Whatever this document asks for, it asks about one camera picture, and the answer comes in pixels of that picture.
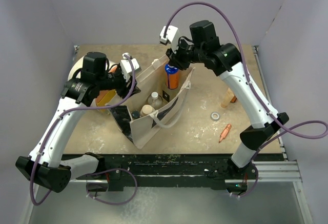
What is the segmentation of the orange bottle blue pump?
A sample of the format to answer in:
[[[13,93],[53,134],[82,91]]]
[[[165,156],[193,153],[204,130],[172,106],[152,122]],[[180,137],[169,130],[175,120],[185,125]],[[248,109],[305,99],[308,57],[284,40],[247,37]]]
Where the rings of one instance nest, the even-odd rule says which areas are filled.
[[[169,64],[165,65],[166,86],[174,90],[179,86],[179,69]]]

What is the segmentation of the canvas tote bag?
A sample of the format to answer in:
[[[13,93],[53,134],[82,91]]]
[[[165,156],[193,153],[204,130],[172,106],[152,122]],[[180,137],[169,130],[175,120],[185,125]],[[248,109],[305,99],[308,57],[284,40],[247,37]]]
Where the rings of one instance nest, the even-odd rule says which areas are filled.
[[[170,90],[166,85],[167,63],[166,56],[155,59],[136,78],[140,92],[108,109],[122,134],[138,149],[160,129],[173,127],[186,104],[194,69],[178,71],[178,87]]]

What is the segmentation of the white bottle beige cap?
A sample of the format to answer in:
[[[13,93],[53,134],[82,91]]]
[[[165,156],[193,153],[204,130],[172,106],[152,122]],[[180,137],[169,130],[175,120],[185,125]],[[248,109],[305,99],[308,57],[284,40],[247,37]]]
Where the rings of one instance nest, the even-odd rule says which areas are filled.
[[[140,116],[141,117],[145,117],[150,115],[151,113],[153,113],[155,111],[154,107],[152,107],[151,105],[144,105],[140,111]]]

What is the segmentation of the small clear bottle white cap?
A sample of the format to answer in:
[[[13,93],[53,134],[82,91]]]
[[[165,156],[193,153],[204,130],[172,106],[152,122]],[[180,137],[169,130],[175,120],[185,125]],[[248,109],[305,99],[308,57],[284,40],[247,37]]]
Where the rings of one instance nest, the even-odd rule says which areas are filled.
[[[148,105],[154,107],[155,110],[160,109],[163,106],[162,97],[157,92],[152,92],[147,99]]]

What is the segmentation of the small square bottle dark cap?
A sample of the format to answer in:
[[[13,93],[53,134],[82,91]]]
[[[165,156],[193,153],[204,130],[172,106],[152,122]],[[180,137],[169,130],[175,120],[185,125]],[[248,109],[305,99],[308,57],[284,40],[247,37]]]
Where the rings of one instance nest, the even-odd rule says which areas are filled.
[[[132,115],[133,120],[139,119],[141,117],[141,114],[138,110],[132,111],[131,115]]]

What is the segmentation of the clear square bottle dark cap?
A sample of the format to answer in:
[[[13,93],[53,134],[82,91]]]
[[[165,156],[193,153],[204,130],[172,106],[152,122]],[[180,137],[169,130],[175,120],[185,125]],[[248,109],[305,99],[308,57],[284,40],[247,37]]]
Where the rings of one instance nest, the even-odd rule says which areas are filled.
[[[162,98],[163,100],[165,100],[166,102],[170,102],[172,101],[175,96],[177,95],[178,89],[170,89],[168,88],[168,86],[166,85],[166,83],[162,84]]]

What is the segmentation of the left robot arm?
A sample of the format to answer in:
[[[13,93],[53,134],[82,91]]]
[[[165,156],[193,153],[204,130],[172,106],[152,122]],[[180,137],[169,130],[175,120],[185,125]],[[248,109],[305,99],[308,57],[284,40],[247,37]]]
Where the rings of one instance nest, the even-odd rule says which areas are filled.
[[[87,152],[80,157],[63,160],[62,155],[77,123],[104,90],[115,90],[123,101],[138,93],[136,73],[140,65],[129,53],[117,64],[110,64],[101,52],[89,52],[75,65],[64,84],[56,112],[44,135],[28,156],[20,156],[15,165],[34,185],[59,193],[70,180],[84,175],[100,179],[106,163],[102,156]]]

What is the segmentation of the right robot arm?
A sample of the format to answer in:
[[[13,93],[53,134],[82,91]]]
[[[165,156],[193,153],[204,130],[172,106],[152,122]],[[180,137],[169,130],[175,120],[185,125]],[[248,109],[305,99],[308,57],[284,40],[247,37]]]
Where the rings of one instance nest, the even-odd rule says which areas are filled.
[[[244,69],[237,47],[219,42],[212,22],[202,20],[189,28],[191,39],[182,36],[177,27],[164,26],[159,41],[170,44],[166,51],[170,66],[186,70],[192,63],[204,64],[228,85],[242,104],[251,124],[240,134],[241,143],[228,165],[229,175],[240,178],[259,147],[279,130],[280,125],[286,124],[289,117],[285,112],[278,112],[260,91]]]

